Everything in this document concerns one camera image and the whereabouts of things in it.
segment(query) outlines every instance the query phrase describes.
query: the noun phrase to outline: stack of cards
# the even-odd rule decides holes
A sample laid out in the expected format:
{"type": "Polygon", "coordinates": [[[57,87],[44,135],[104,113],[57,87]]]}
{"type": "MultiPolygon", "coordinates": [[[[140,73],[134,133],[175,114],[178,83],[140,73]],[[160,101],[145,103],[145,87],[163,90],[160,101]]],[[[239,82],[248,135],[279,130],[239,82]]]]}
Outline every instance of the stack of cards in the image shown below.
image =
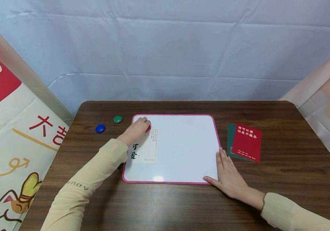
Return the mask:
{"type": "Polygon", "coordinates": [[[262,132],[243,124],[228,124],[228,155],[260,163],[262,132]]]}

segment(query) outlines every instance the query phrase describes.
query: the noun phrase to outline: light blue backdrop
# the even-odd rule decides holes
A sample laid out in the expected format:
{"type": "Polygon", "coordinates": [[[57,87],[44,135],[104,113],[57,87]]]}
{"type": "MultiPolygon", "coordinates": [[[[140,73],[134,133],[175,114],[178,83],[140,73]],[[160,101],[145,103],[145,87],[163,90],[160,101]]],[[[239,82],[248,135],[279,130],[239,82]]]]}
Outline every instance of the light blue backdrop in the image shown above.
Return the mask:
{"type": "Polygon", "coordinates": [[[330,57],[330,0],[0,0],[0,32],[85,100],[276,100],[330,57]]]}

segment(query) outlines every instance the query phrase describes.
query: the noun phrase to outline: cartoon cat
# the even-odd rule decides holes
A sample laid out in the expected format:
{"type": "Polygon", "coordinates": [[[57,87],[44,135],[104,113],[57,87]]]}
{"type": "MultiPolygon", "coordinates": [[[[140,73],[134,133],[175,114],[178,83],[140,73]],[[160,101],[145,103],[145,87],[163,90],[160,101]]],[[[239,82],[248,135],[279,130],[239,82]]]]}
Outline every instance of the cartoon cat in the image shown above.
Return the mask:
{"type": "MultiPolygon", "coordinates": [[[[41,183],[38,173],[31,173],[22,184],[19,197],[12,189],[6,192],[0,199],[0,220],[21,223],[21,214],[26,213],[29,209],[41,183]]],[[[0,223],[0,231],[9,227],[9,225],[1,226],[5,226],[5,224],[0,223]]]]}

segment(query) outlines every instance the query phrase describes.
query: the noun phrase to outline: small whiteboard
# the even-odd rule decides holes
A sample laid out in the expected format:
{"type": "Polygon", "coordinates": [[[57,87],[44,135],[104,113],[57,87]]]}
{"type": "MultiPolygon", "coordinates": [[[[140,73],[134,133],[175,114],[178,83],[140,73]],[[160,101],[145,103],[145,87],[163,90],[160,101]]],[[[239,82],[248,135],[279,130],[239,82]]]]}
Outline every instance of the small whiteboard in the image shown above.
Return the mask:
{"type": "Polygon", "coordinates": [[[135,115],[151,121],[148,135],[129,147],[123,169],[127,183],[208,184],[218,179],[220,142],[211,115],[135,115]]]}

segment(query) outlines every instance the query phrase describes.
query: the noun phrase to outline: red card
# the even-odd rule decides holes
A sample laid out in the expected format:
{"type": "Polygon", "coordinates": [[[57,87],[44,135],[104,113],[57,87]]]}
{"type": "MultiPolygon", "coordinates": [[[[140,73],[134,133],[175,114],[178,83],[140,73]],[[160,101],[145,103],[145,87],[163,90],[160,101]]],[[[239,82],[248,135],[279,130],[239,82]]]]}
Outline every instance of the red card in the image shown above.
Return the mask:
{"type": "Polygon", "coordinates": [[[262,132],[253,127],[237,124],[232,153],[260,163],[262,132]]]}

